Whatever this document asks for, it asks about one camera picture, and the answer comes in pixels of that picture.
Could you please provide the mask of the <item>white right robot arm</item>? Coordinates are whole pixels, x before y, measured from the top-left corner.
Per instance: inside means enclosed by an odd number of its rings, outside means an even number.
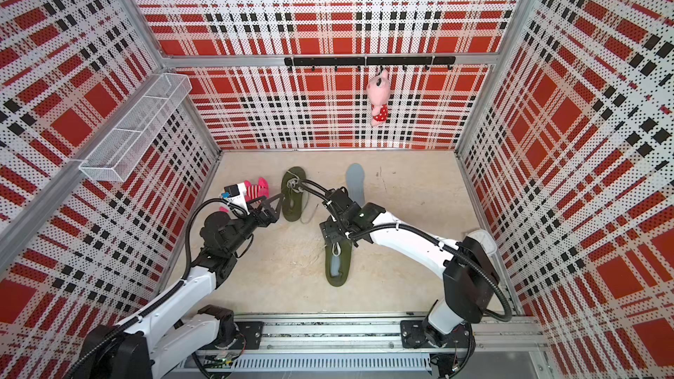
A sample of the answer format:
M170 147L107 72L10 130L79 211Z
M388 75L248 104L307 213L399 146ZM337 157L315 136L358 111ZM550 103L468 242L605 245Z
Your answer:
M444 239L404 223L380 205L358 205L344 188L326 189L317 196L329 213L321 224L327 244L356 246L364 240L403 254L442 279L443 297L425 319L429 338L438 341L460 324L478 324L484 317L512 319L500 277L478 240L490 238L489 233L477 230L463 240Z

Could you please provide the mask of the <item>light blue insole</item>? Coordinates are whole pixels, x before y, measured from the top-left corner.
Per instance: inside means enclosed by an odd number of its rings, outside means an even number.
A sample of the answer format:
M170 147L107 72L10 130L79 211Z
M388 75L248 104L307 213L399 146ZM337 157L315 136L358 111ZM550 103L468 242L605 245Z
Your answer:
M349 197L359 206L366 204L364 196L365 173L363 167L358 163L351 164L346 172L347 190Z

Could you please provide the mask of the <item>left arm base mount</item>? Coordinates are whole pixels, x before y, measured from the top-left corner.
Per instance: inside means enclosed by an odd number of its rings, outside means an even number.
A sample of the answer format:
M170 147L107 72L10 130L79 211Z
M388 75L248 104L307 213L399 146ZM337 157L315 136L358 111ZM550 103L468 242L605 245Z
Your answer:
M214 342L207 349L257 350L263 338L261 321L223 321Z

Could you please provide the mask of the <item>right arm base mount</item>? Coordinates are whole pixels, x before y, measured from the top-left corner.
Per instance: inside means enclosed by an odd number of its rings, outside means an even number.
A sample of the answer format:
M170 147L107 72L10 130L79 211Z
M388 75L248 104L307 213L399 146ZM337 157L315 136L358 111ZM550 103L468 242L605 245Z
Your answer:
M460 323L449 334L442 334L433 329L426 319L401 321L400 336L405 349L438 348L456 351L468 349L474 343L469 325Z

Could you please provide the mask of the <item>green shoe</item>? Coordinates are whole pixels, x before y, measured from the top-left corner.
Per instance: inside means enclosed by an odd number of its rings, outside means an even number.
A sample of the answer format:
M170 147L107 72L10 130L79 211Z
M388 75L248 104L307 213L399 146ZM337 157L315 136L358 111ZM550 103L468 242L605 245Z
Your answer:
M342 287L349 277L353 245L348 239L335 240L324 235L326 280L333 287Z
M301 181L306 179L305 170L300 167L289 168L282 180L281 190L284 195L282 211L288 222L299 221L304 210L304 194L300 189Z

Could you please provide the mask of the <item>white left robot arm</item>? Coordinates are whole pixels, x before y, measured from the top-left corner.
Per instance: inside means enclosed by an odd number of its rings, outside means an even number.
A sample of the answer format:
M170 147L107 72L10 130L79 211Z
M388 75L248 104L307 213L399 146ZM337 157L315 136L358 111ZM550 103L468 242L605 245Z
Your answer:
M182 276L134 314L113 326L90 331L68 378L161 378L180 361L226 332L227 314L211 308L187 323L193 305L216 291L231 275L238 250L258 228L276 223L284 197L256 198L214 212L199 231L204 245L197 256L185 252Z

